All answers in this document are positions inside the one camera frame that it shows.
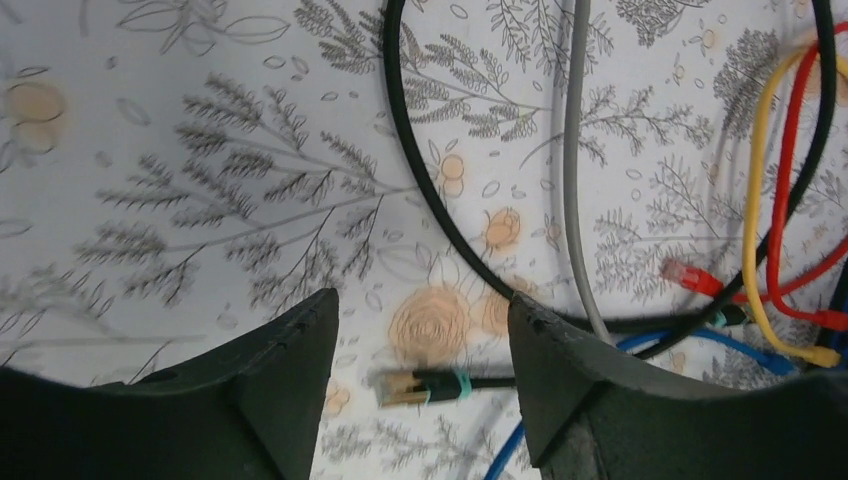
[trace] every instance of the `floral patterned surface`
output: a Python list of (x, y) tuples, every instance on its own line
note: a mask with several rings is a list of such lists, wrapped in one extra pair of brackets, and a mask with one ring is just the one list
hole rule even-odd
[[(581, 311), (559, 268), (571, 4), (407, 4), (406, 98), (431, 178), (501, 276)], [(334, 286), (341, 328), (314, 479), (481, 478), (518, 419), (514, 393), (378, 411), (371, 389), (398, 365), (509, 368), (506, 302), (449, 247), (398, 146), (379, 7), (0, 0), (0, 360), (82, 386), (132, 382)], [(812, 40), (809, 2), (595, 1), (592, 18), (580, 193), (602, 310), (702, 303), (659, 266), (737, 268), (752, 107), (777, 56)], [(848, 105), (845, 79), (839, 89)], [(787, 278), (848, 225), (846, 120), (838, 109), (792, 221)], [(833, 284), (789, 301), (814, 308)], [(790, 341), (815, 334), (774, 318)], [(764, 345), (756, 329), (732, 333)], [(743, 389), (777, 381), (698, 340), (654, 363)], [(505, 478), (538, 478), (526, 451)]]

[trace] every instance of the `gray cable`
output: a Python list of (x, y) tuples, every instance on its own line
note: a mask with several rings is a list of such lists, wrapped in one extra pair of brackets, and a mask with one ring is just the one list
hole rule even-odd
[(563, 132), (563, 214), (565, 241), (568, 243), (568, 256), (571, 257), (571, 269), (574, 272), (574, 284), (586, 316), (592, 323), (592, 330), (604, 342), (614, 345), (612, 337), (604, 324), (595, 296), (586, 263), (583, 259), (583, 242), (580, 236), (580, 215), (577, 211), (577, 150), (580, 137), (581, 99), (583, 97), (583, 71), (586, 60), (586, 47), (589, 31), (589, 0), (575, 0), (574, 28), (571, 32), (571, 62), (568, 68), (568, 92), (565, 97), (565, 127)]

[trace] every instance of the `yellow cable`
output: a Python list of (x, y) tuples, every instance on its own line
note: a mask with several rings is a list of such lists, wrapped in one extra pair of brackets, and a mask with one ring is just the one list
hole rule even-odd
[[(766, 138), (768, 137), (768, 120), (771, 107), (771, 99), (777, 91), (780, 81), (792, 68), (792, 65), (801, 59), (806, 49), (794, 53), (784, 60), (775, 69), (771, 78), (766, 82), (757, 103), (756, 115), (754, 117), (754, 128), (751, 134), (751, 168), (748, 173), (748, 206), (745, 213), (745, 229), (742, 236), (742, 279), (745, 281), (745, 291), (748, 293), (748, 303), (751, 316), (762, 330), (766, 340), (772, 344), (775, 350), (800, 357), (809, 363), (821, 367), (834, 367), (839, 364), (839, 353), (821, 346), (807, 348), (794, 347), (783, 343), (771, 328), (766, 315), (763, 302), (760, 300), (759, 286), (757, 285), (757, 220), (760, 213), (760, 191), (763, 183), (763, 170), (766, 157)], [(848, 62), (841, 57), (837, 58), (837, 69), (839, 73), (848, 76)]]

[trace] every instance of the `cable connector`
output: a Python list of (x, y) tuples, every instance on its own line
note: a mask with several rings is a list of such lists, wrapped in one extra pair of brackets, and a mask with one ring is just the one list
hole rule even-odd
[(819, 310), (811, 320), (816, 324), (837, 332), (848, 330), (848, 313), (837, 310)]
[(831, 350), (827, 347), (813, 346), (810, 347), (810, 358), (807, 358), (808, 363), (818, 365), (819, 367), (831, 368), (839, 365), (842, 361), (842, 355), (836, 350)]
[(765, 359), (757, 363), (775, 375), (785, 376), (796, 370), (795, 364), (779, 353), (763, 352), (763, 356)]
[(381, 408), (462, 400), (471, 395), (471, 377), (461, 370), (389, 372), (382, 376), (381, 390)]
[(687, 290), (711, 297), (718, 295), (724, 288), (724, 284), (706, 270), (686, 265), (673, 258), (669, 258), (663, 263), (660, 276)]

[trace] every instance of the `black foam piece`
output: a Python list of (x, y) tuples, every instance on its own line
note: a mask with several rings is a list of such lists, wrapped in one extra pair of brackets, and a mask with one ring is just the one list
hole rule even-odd
[(546, 480), (845, 475), (848, 373), (751, 392), (710, 385), (622, 353), (522, 295), (509, 340), (531, 463)]
[(307, 480), (338, 294), (133, 385), (0, 370), (0, 478)]

